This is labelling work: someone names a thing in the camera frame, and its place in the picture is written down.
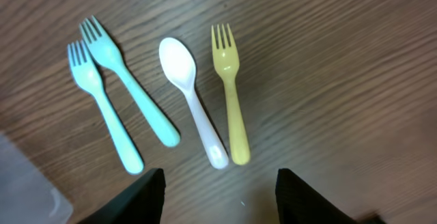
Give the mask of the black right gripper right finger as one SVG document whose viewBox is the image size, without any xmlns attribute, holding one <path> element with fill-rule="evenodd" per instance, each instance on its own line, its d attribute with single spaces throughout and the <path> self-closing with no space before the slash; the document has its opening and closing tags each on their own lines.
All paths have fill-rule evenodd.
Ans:
<svg viewBox="0 0 437 224">
<path fill-rule="evenodd" d="M 290 169 L 278 170 L 275 195 L 280 224 L 385 224 L 377 214 L 354 220 Z"/>
</svg>

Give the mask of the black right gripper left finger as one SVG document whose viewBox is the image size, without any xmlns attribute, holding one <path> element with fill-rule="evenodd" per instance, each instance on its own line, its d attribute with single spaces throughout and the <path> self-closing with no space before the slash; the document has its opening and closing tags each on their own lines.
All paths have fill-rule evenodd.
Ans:
<svg viewBox="0 0 437 224">
<path fill-rule="evenodd" d="M 159 224 L 165 202 L 165 174 L 152 169 L 80 224 Z"/>
</svg>

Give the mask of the clear plastic container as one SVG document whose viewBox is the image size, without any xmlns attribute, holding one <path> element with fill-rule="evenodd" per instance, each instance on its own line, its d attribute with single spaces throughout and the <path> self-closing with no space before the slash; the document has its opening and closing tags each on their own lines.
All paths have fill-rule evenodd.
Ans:
<svg viewBox="0 0 437 224">
<path fill-rule="evenodd" d="M 67 223 L 72 213 L 64 195 L 1 135 L 1 222 Z"/>
</svg>

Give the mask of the yellow plastic fork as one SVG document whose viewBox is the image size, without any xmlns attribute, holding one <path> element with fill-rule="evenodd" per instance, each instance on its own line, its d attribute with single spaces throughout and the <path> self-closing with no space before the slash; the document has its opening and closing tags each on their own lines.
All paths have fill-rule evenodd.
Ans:
<svg viewBox="0 0 437 224">
<path fill-rule="evenodd" d="M 227 107 L 227 123 L 231 158 L 237 165 L 245 165 L 251 159 L 246 129 L 242 118 L 236 75 L 240 67 L 238 49 L 229 24 L 211 26 L 212 58 L 214 69 L 223 81 Z"/>
</svg>

